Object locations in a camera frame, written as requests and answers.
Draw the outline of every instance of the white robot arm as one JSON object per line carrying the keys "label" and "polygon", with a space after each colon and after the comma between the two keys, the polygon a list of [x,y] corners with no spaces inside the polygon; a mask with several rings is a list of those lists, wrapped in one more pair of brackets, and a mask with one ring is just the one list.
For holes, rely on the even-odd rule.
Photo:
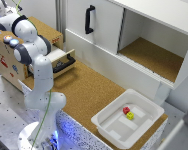
{"label": "white robot arm", "polygon": [[[42,143],[50,139],[56,131],[57,111],[66,105],[64,94],[48,92],[54,84],[52,65],[46,57],[51,52],[51,44],[43,36],[38,35],[34,25],[25,16],[17,14],[16,9],[8,7],[4,0],[0,0],[0,30],[12,31],[23,39],[24,43],[15,47],[15,58],[22,64],[33,66],[34,89],[25,97],[25,105],[29,109],[40,110],[40,121],[29,141],[34,148],[43,150]],[[49,109],[42,124],[47,107]]]}

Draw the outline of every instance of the cork shelf surface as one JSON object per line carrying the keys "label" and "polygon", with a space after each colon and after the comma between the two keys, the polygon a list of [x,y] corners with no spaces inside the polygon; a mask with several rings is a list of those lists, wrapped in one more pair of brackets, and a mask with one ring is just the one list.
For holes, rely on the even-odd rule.
{"label": "cork shelf surface", "polygon": [[172,82],[175,82],[184,60],[143,38],[138,38],[119,53]]}
{"label": "cork shelf surface", "polygon": [[[52,29],[50,26],[44,24],[43,22],[39,21],[34,17],[29,17],[29,20],[36,26],[38,35],[44,36],[48,41],[52,41],[53,39],[63,36],[62,33]],[[24,43],[22,39],[17,38],[12,32],[9,31],[1,31],[0,34],[0,41],[3,42],[3,38],[6,35],[11,35],[13,38],[18,39],[20,44]]]}
{"label": "cork shelf surface", "polygon": [[[64,93],[67,98],[67,104],[63,110],[114,150],[118,150],[98,133],[91,118],[125,92],[125,89],[79,61],[76,62],[73,69],[57,77],[54,81],[52,91]],[[32,76],[23,82],[33,89]],[[161,116],[130,150],[139,150],[166,119],[167,115]]]}

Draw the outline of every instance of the red block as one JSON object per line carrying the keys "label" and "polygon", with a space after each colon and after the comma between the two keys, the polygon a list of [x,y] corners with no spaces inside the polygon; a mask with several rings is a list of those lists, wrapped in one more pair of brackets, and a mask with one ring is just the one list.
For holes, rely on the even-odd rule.
{"label": "red block", "polygon": [[126,115],[128,112],[130,112],[129,107],[124,107],[124,108],[123,108],[123,112],[124,112],[125,115]]}

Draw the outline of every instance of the white tray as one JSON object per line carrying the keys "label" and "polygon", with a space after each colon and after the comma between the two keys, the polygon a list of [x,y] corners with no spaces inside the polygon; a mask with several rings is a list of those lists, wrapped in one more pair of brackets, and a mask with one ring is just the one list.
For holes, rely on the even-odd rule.
{"label": "white tray", "polygon": [[[130,108],[134,119],[126,118],[123,107]],[[116,147],[129,149],[163,113],[163,108],[138,92],[128,89],[97,113],[91,121],[98,127],[99,133]]]}

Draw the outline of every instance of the cabinet handle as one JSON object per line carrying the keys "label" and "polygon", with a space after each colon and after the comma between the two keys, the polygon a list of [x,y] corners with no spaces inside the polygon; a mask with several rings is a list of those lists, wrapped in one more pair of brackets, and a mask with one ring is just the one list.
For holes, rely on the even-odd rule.
{"label": "cabinet handle", "polygon": [[70,65],[75,63],[75,59],[73,57],[70,56],[70,54],[67,55],[67,59],[69,60],[67,63],[59,66],[59,67],[55,67],[53,68],[53,73],[58,73],[59,71],[62,71],[63,69],[69,67]]}
{"label": "cabinet handle", "polygon": [[85,31],[86,31],[86,34],[90,34],[92,33],[94,30],[92,28],[90,28],[90,12],[92,10],[95,10],[95,7],[90,5],[90,8],[88,8],[86,10],[86,21],[85,21]]}

